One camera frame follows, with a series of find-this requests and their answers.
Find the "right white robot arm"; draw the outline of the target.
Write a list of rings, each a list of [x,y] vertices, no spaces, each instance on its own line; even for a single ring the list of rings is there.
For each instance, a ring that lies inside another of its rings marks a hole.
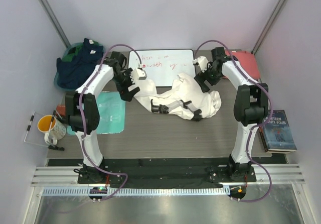
[[[217,47],[211,50],[211,61],[204,56],[194,59],[193,65],[200,70],[194,79],[202,92],[209,91],[205,82],[213,86],[223,77],[227,77],[236,89],[233,114],[237,121],[237,134],[226,174],[230,180],[238,181],[245,172],[249,172],[255,135],[268,115],[268,86],[254,80],[237,58],[231,52],[226,55],[226,52],[223,47]]]

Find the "white printed t-shirt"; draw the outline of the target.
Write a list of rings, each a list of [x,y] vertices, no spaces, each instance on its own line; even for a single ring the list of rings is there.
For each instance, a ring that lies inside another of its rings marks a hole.
[[[180,73],[172,88],[162,94],[157,93],[150,79],[139,80],[136,85],[140,91],[134,98],[154,114],[176,115],[198,122],[214,116],[222,104],[218,91],[202,92],[198,83],[185,73]]]

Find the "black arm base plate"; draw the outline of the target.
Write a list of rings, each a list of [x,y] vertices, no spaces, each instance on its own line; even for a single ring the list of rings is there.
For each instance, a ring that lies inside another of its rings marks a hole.
[[[254,182],[258,170],[230,176],[227,158],[106,159],[107,171],[126,173],[125,188],[188,189],[217,187],[227,182]]]

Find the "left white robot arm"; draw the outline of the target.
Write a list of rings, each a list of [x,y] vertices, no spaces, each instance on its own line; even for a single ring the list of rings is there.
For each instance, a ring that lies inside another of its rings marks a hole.
[[[97,99],[110,81],[114,81],[123,101],[132,101],[140,91],[139,87],[133,87],[132,74],[135,71],[124,68],[126,61],[122,53],[113,51],[103,64],[95,66],[80,87],[65,95],[67,123],[76,133],[83,152],[83,164],[92,168],[89,177],[95,183],[102,183],[107,176],[107,171],[101,167],[104,157],[97,138],[100,122]]]

